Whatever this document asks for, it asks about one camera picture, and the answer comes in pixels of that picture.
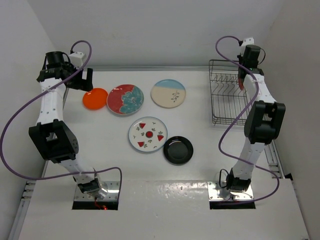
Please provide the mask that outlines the orange plate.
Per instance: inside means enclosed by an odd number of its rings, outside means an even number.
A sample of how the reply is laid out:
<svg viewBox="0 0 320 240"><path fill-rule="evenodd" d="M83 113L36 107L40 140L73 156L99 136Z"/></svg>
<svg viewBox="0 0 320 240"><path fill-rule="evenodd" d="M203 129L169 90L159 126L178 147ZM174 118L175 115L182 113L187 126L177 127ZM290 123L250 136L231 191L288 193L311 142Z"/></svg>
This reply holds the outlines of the orange plate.
<svg viewBox="0 0 320 240"><path fill-rule="evenodd" d="M108 92L103 88L93 88L83 95L82 103L89 110L99 110L107 104Z"/></svg>

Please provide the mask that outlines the red teal floral plate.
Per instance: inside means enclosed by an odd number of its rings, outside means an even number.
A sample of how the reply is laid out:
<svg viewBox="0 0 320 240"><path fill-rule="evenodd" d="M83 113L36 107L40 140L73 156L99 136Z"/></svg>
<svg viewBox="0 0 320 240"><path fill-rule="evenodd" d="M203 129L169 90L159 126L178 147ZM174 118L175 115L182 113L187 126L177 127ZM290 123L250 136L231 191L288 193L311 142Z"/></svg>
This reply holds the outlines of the red teal floral plate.
<svg viewBox="0 0 320 240"><path fill-rule="evenodd" d="M121 84L113 88L106 99L109 110L123 116L134 114L140 110L143 103L143 91L133 84Z"/></svg>
<svg viewBox="0 0 320 240"><path fill-rule="evenodd" d="M238 73L238 86L241 91L245 89L244 87L244 79L240 73Z"/></svg>

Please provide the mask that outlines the white watermelon pattern plate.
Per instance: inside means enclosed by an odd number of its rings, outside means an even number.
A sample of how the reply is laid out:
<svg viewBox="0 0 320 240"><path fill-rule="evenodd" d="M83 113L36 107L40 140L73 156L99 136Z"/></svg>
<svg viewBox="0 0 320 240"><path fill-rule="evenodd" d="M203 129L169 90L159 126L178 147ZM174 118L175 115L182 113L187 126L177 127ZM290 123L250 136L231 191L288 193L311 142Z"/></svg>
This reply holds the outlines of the white watermelon pattern plate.
<svg viewBox="0 0 320 240"><path fill-rule="evenodd" d="M128 130L130 144L138 151L151 153L167 141L168 129L158 118L145 116L137 119Z"/></svg>

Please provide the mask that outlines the beige blue leaf plate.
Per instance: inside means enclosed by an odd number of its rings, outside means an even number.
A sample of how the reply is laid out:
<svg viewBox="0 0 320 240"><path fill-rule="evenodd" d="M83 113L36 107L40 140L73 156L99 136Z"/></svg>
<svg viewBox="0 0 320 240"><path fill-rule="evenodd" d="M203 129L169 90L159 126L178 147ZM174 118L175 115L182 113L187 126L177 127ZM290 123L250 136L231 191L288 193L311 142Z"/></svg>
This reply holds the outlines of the beige blue leaf plate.
<svg viewBox="0 0 320 240"><path fill-rule="evenodd" d="M166 109L180 106L185 101L186 95L187 91L184 85L174 79L160 80L150 91L153 102Z"/></svg>

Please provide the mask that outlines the black plate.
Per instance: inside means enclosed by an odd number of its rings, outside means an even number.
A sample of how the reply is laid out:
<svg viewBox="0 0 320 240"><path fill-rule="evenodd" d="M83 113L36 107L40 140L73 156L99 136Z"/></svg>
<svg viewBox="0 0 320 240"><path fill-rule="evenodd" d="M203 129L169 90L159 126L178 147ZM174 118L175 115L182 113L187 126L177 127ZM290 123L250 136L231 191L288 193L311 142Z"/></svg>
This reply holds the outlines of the black plate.
<svg viewBox="0 0 320 240"><path fill-rule="evenodd" d="M182 166L188 163L193 157L193 153L192 143L183 136L173 136L163 146L164 157L175 166Z"/></svg>

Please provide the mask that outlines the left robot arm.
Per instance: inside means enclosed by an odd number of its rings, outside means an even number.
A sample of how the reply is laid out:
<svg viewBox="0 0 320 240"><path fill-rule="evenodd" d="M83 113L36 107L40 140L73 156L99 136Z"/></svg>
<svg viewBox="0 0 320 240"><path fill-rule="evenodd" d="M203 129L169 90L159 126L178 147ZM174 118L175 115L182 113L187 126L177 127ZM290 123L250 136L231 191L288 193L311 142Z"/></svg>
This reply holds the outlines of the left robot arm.
<svg viewBox="0 0 320 240"><path fill-rule="evenodd" d="M61 51L52 51L45 55L44 66L37 78L44 96L41 97L36 125L29 128L28 134L44 160L58 164L73 174L81 193L102 199L107 192L99 175L94 168L77 157L78 140L65 124L63 117L67 91L91 91L93 70L88 69L87 77L83 78L80 67L85 62L86 55L71 51L67 58L64 56L65 53Z"/></svg>

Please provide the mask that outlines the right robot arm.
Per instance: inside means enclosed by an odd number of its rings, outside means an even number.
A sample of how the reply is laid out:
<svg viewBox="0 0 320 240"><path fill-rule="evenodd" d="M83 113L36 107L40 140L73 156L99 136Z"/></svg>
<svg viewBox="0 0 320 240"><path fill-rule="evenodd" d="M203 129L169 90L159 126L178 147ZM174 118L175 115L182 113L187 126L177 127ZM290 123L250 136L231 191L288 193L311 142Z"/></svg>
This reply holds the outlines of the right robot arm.
<svg viewBox="0 0 320 240"><path fill-rule="evenodd" d="M238 69L239 85L244 87L253 103L245 121L245 142L240 154L245 162L237 161L226 178L226 189L232 192L248 190L254 167L265 146L279 136L286 111L286 106L271 95L264 72L258 68L260 51L259 46L249 44L238 56L239 64L252 73L241 67Z"/></svg>

